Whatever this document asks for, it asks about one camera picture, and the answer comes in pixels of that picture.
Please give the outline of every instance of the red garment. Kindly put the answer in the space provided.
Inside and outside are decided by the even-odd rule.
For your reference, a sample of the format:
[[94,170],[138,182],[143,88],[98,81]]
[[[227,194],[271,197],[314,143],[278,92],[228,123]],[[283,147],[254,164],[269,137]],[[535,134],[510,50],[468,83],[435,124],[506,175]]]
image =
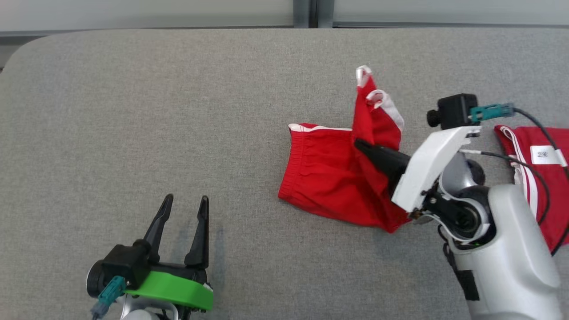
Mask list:
[[399,149],[403,119],[367,67],[358,68],[353,131],[291,124],[291,153],[279,198],[315,215],[394,232],[409,221],[387,177],[353,146],[356,138]]
[[[556,154],[538,127],[519,127],[511,129],[504,125],[497,125],[494,131],[507,155],[532,165],[539,172],[549,187],[550,208],[545,220],[540,225],[545,242],[550,250],[561,241],[563,232],[569,222],[567,214],[567,191],[569,181],[559,165]],[[547,128],[557,147],[565,155],[569,154],[569,129]],[[530,208],[537,220],[541,219],[546,205],[545,190],[537,177],[526,167],[512,163],[515,168],[514,180],[523,186]]]

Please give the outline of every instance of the size label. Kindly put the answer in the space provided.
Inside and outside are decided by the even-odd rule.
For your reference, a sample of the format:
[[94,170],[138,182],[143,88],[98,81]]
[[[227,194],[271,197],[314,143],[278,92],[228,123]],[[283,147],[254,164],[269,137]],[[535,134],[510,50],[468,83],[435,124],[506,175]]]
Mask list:
[[531,162],[534,165],[560,165],[559,157],[552,146],[531,146]]

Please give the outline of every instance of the gray fabric surface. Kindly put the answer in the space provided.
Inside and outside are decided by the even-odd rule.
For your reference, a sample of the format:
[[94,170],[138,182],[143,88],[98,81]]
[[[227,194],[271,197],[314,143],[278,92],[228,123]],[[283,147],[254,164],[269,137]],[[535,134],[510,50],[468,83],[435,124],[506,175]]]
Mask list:
[[[142,237],[171,192],[163,261],[183,261],[200,197],[211,200],[215,305],[197,319],[467,319],[434,224],[389,235],[277,199],[287,124],[349,127],[361,64],[405,118],[407,153],[435,130],[426,111],[460,92],[569,126],[569,30],[122,30],[35,40],[0,75],[0,318],[90,318],[89,267]],[[472,148],[501,151],[496,123],[528,124],[489,121]],[[502,161],[477,160],[489,185],[512,181]],[[569,309],[569,248],[555,261]]]

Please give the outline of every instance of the teal connector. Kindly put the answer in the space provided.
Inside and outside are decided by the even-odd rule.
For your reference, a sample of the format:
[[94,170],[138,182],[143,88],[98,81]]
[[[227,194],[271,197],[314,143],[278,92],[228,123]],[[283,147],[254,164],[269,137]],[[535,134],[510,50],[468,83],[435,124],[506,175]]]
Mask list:
[[514,116],[514,104],[490,104],[485,106],[476,106],[470,109],[470,118],[474,124],[480,121]]
[[98,301],[91,308],[93,319],[103,319],[110,305],[126,290],[126,281],[121,276],[114,276],[105,289],[99,294]]

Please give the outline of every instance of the silver robotic arm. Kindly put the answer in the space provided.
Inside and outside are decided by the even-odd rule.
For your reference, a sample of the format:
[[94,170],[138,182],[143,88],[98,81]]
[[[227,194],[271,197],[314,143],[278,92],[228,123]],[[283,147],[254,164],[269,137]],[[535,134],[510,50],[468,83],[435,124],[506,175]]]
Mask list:
[[459,152],[480,135],[478,123],[465,113],[464,96],[472,95],[439,101],[439,112],[447,112],[440,115],[443,130],[412,157],[364,141],[356,141],[356,148],[386,173],[392,201],[409,217],[440,224],[443,252],[472,319],[562,319],[559,274],[521,189],[484,186],[481,167],[473,170]]

